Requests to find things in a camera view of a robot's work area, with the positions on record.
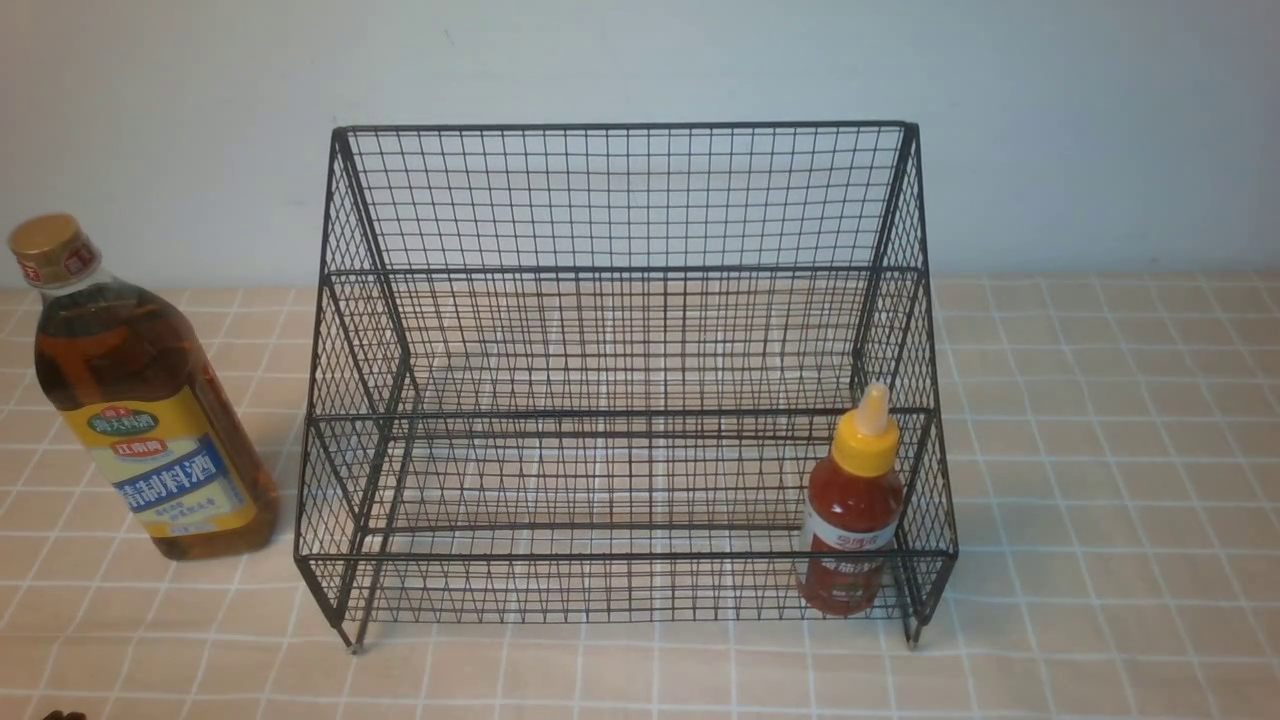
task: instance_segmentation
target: amber liquid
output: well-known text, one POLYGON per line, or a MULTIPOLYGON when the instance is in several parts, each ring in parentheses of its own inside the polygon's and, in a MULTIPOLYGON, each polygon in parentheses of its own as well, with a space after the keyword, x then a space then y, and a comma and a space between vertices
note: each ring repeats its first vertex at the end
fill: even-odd
POLYGON ((238 555, 271 539, 275 483, 214 374, 187 318, 157 295, 113 279, 45 296, 36 332, 36 377, 58 410, 166 400, 191 387, 257 514, 234 530, 151 538, 170 560, 238 555))

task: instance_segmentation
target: sriracha bottle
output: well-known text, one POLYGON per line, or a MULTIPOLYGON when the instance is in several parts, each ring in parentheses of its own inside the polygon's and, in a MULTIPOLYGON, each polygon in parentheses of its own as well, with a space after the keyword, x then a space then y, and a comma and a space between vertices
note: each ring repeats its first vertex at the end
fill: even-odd
MULTIPOLYGON (((888 416, 888 387, 872 383, 836 425, 831 452, 809 474, 800 550, 847 553, 887 548, 902 512, 902 482, 893 471, 897 423, 888 416)), ((883 562, 876 559, 814 557, 796 566, 800 596, 827 615, 856 615, 872 607, 883 562)))

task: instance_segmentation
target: yellow nozzle cap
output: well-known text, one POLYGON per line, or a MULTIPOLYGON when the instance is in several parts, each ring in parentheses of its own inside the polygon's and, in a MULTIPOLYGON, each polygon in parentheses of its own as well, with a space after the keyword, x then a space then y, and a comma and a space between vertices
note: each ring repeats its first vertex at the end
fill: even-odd
POLYGON ((840 416, 831 459, 846 473, 876 478, 893 469, 897 442, 897 423, 888 415, 888 387, 872 383, 858 407, 840 416))

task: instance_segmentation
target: metal wire mesh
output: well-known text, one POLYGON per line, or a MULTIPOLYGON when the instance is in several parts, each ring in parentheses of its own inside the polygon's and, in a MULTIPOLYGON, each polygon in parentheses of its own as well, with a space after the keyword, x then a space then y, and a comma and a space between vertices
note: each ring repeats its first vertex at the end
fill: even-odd
POLYGON ((334 132, 297 556, 370 621, 820 616, 808 469, 891 384, 868 616, 956 557, 906 123, 334 132))

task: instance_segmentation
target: sauce bottle label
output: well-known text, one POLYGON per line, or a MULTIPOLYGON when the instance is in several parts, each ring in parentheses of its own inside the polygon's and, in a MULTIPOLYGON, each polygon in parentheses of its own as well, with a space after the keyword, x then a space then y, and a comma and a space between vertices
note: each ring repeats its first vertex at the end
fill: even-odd
POLYGON ((152 537, 233 530, 257 514, 189 387, 61 415, 152 537))
MULTIPOLYGON (((800 530, 800 550, 829 553, 882 550, 893 542, 895 530, 897 519, 874 533, 842 530, 819 518, 813 507, 806 505, 804 528, 800 530)), ((813 584, 832 600, 850 602, 864 589, 859 577, 878 574, 882 562, 879 559, 822 557, 799 562, 796 571, 801 584, 813 584)))

